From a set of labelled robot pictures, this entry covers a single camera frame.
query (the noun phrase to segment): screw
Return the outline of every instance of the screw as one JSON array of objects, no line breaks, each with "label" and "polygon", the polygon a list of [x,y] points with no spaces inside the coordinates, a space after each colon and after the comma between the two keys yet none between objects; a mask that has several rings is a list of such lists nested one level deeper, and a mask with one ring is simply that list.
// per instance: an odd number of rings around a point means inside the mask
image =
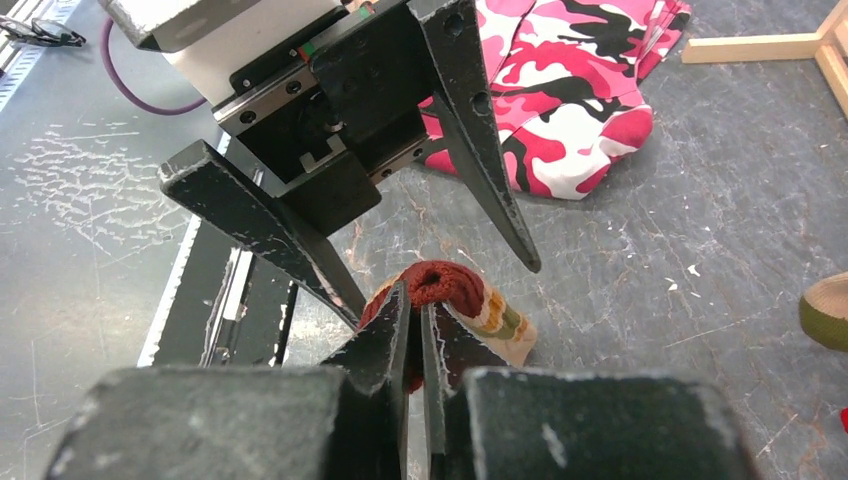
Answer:
[{"label": "screw", "polygon": [[298,82],[297,80],[292,80],[288,83],[288,85],[286,85],[286,92],[289,95],[294,95],[300,91],[301,87],[302,85],[300,84],[300,82]]},{"label": "screw", "polygon": [[241,123],[250,124],[256,121],[256,112],[253,110],[247,110],[239,115],[239,120]]}]

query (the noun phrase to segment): black wire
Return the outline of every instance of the black wire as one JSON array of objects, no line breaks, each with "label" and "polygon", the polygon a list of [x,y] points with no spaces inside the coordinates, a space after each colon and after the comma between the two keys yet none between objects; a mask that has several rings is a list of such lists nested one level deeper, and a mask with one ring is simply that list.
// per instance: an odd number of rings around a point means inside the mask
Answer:
[{"label": "black wire", "polygon": [[[58,33],[51,32],[52,27]],[[0,31],[13,42],[39,47],[81,47],[86,39],[65,25],[45,18],[33,18],[30,24],[0,15]]]}]

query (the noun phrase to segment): gray table surface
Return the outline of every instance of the gray table surface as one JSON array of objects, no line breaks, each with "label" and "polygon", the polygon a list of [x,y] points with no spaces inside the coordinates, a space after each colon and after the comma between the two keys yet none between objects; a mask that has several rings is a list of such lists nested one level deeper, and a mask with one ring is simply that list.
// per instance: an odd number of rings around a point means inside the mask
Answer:
[{"label": "gray table surface", "polygon": [[[691,3],[688,32],[706,37],[812,31],[836,1]],[[102,19],[86,0],[71,24],[91,38]],[[192,98],[156,55],[115,45],[145,97]],[[414,167],[332,241],[366,293],[421,258],[476,268],[539,328],[533,364],[699,372],[764,478],[848,478],[848,356],[807,339],[796,311],[807,286],[848,270],[844,116],[811,61],[686,66],[675,52],[642,90],[653,136],[598,191],[521,197],[538,275],[460,183]],[[135,110],[93,49],[48,52],[0,115],[0,478],[35,478],[81,394],[135,363],[187,220],[156,166],[216,136],[206,111]],[[298,310],[291,363],[349,336],[317,301]]]}]

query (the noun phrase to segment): marble surface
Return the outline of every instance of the marble surface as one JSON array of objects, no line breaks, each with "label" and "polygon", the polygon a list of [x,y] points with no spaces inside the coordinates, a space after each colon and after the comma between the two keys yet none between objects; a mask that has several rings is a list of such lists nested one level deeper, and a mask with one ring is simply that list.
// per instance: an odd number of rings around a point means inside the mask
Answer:
[{"label": "marble surface", "polygon": [[[94,3],[72,21],[90,38]],[[691,3],[688,34],[706,37],[811,31],[836,1]],[[158,58],[124,53],[151,98],[191,97]],[[157,196],[155,166],[215,136],[203,112],[132,110],[101,72],[90,53],[45,55],[0,115],[0,261],[14,272],[0,289],[0,478],[35,478],[82,392],[135,363],[186,220]],[[366,294],[421,258],[481,271],[537,325],[534,365],[700,373],[730,400],[765,479],[848,478],[848,356],[807,339],[796,312],[804,288],[848,270],[844,116],[811,61],[686,66],[677,49],[642,90],[651,140],[597,191],[521,197],[538,275],[460,183],[417,167],[332,241]],[[313,299],[298,311],[291,363],[349,335]]]}]

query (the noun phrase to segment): red object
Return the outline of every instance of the red object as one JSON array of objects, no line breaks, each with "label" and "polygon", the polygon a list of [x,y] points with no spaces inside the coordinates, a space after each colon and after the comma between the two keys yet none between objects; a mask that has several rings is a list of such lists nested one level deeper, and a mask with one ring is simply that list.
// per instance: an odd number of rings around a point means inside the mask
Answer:
[{"label": "red object", "polygon": [[[438,260],[418,262],[404,270],[397,280],[406,280],[409,301],[415,312],[420,312],[421,307],[428,303],[448,302],[459,313],[476,317],[483,307],[483,280],[456,263]],[[391,285],[385,287],[368,302],[359,319],[359,328],[374,319],[391,288]],[[421,355],[414,352],[410,352],[409,362],[406,391],[412,393],[424,384],[424,365],[421,364]]]}]

